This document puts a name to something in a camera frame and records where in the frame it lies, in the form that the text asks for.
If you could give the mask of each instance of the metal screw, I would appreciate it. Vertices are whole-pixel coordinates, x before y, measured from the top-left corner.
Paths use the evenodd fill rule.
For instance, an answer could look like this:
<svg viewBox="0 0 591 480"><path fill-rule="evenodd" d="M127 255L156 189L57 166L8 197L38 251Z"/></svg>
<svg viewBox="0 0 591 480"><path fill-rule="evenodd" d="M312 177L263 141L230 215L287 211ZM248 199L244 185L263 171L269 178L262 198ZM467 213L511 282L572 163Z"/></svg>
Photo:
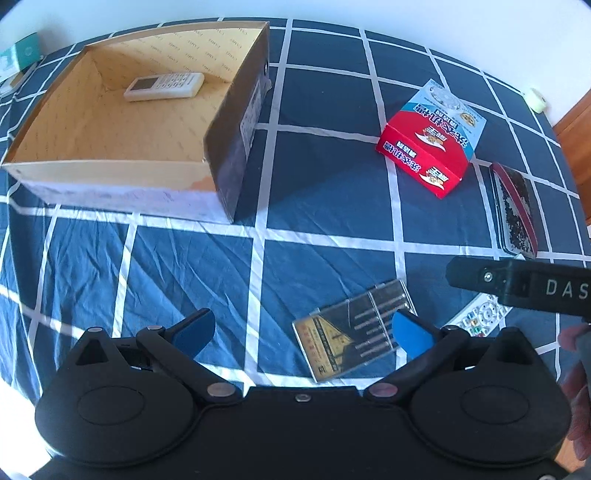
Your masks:
<svg viewBox="0 0 591 480"><path fill-rule="evenodd" d="M234 395L235 391L236 387L226 382L212 383L207 388L207 393L212 397L229 397L230 395Z"/></svg>
<svg viewBox="0 0 591 480"><path fill-rule="evenodd" d="M308 395L307 393L298 393L295 396L295 401L299 403L306 403L312 400L312 395Z"/></svg>
<svg viewBox="0 0 591 480"><path fill-rule="evenodd" d="M369 393L376 398L391 398L398 393L398 387L391 383L380 382L369 387Z"/></svg>

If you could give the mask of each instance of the red snack box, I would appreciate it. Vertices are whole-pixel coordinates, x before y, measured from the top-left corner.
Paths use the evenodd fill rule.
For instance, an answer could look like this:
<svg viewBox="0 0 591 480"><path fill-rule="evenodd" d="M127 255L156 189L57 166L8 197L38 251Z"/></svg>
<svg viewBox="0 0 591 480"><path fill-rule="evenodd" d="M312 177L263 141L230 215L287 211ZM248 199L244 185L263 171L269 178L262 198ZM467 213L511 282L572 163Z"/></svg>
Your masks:
<svg viewBox="0 0 591 480"><path fill-rule="evenodd" d="M389 120L376 150L442 199L460 183L485 123L429 80Z"/></svg>

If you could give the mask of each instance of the white remote control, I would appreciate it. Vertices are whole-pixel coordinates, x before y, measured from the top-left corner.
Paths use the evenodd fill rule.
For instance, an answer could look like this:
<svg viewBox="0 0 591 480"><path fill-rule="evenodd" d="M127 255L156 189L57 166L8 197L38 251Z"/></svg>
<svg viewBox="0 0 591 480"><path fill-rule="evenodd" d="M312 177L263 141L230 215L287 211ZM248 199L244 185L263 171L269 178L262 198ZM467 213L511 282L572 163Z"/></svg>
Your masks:
<svg viewBox="0 0 591 480"><path fill-rule="evenodd" d="M494 295L479 293L447 325L457 325L473 337L486 337L512 308L501 305Z"/></svg>
<svg viewBox="0 0 591 480"><path fill-rule="evenodd" d="M203 85L203 73L169 73L136 78L123 94L128 102L165 98L190 98Z"/></svg>

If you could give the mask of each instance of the cookie image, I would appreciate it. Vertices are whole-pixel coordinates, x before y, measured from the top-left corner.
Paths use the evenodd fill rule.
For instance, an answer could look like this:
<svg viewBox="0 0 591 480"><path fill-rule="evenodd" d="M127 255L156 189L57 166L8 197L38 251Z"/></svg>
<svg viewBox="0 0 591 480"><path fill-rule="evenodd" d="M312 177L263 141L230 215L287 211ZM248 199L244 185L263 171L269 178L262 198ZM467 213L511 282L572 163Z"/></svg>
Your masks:
<svg viewBox="0 0 591 480"><path fill-rule="evenodd" d="M437 138L435 135L429 133L428 128L423 130L423 134L419 134L415 132L415 135L421 142L425 142L427 145L431 145L432 147L437 147L443 151L445 151L445 147L443 146L443 140L441 138Z"/></svg>
<svg viewBox="0 0 591 480"><path fill-rule="evenodd" d="M439 187L440 189L444 190L443 180L440 180L437 177L434 177L433 175L429 175L429 174L428 175L419 174L419 176L427 183L430 183L431 185L435 185L436 187Z"/></svg>
<svg viewBox="0 0 591 480"><path fill-rule="evenodd" d="M476 126L476 119L472 115L470 115L469 113L462 112L462 113L460 113L460 117L472 128L474 128Z"/></svg>

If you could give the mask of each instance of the white wall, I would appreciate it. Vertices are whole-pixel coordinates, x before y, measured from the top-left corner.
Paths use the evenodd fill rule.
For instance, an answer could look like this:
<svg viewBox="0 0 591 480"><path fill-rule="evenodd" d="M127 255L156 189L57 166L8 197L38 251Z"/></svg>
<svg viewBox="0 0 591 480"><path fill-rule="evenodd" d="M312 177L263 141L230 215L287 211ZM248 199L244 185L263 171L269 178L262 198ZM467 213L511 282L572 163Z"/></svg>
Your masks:
<svg viewBox="0 0 591 480"><path fill-rule="evenodd" d="M220 16L292 17L427 45L549 100L558 121L591 87L591 8L582 0L21 0L0 51L33 31L46 53L124 28Z"/></svg>

